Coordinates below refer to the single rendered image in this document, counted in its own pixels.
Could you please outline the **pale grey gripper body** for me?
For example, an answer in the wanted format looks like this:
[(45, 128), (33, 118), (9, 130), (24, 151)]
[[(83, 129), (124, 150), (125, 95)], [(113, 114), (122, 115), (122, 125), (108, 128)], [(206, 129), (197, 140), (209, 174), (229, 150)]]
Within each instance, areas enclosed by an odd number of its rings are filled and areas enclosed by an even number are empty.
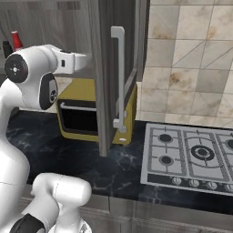
[(92, 55), (91, 54), (78, 54), (75, 53), (75, 71), (87, 71), (92, 67)]

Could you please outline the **grey cabinet door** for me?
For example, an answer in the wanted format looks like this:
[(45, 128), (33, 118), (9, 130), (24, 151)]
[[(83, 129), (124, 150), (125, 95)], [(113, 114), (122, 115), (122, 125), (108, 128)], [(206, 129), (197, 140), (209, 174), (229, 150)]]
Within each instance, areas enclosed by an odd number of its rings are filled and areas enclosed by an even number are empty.
[(94, 66), (99, 155), (106, 157), (116, 129), (118, 40), (112, 26), (125, 29), (125, 80), (134, 68), (136, 0), (88, 0)]

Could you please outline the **red ketchup bottle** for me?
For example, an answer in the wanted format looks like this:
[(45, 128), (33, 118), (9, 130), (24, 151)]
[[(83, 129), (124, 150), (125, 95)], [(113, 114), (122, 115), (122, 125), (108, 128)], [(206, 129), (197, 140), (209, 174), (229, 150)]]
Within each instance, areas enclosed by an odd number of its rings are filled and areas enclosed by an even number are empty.
[(18, 32), (12, 31), (11, 34), (13, 37), (13, 46), (14, 46), (15, 51), (21, 50), (23, 48), (23, 44), (21, 42)]

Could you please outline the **black shaker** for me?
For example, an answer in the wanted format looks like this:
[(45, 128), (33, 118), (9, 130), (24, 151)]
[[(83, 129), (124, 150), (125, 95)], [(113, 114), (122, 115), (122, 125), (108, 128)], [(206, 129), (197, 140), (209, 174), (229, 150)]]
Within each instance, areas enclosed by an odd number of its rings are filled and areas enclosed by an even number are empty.
[(5, 58), (8, 58), (13, 53), (13, 48), (8, 41), (3, 42), (3, 50)]

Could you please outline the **yellow toaster oven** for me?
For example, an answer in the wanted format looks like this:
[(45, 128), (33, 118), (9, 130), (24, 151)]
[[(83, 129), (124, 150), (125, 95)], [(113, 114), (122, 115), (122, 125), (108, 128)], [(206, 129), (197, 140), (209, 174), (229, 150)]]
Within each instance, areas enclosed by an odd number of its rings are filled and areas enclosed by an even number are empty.
[[(83, 106), (96, 108), (95, 81), (87, 78), (74, 79), (56, 100), (56, 111), (60, 131), (63, 137), (84, 141), (98, 141), (96, 112), (62, 109), (67, 106)], [(135, 118), (137, 114), (137, 85), (134, 86), (127, 102), (124, 126), (125, 133), (118, 130), (113, 144), (128, 145), (131, 143)]]

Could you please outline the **silver gas hob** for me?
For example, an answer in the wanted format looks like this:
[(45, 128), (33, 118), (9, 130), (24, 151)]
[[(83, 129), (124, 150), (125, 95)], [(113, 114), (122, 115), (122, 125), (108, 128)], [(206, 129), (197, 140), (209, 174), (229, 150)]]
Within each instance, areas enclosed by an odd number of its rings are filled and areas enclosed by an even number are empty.
[[(173, 177), (182, 179), (179, 186)], [(209, 181), (218, 187), (209, 189)], [(146, 124), (140, 182), (233, 197), (225, 189), (233, 184), (233, 129)]]

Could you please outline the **grey base cabinets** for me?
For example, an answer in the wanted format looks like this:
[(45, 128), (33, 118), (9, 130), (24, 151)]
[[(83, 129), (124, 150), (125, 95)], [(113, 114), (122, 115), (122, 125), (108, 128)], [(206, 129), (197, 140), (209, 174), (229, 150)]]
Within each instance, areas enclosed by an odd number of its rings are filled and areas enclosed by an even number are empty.
[(80, 208), (93, 233), (233, 233), (233, 216), (92, 195)]

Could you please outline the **grey wall cabinet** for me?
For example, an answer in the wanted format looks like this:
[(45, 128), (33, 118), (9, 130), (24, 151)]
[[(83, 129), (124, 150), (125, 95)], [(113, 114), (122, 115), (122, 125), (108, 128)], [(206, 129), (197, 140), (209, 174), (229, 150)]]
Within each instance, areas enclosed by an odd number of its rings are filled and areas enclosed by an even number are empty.
[[(53, 45), (67, 52), (91, 54), (88, 0), (0, 0), (0, 43), (17, 31), (23, 46)], [(136, 0), (134, 68), (142, 79), (147, 56), (149, 0)], [(72, 78), (94, 79), (94, 66)]]

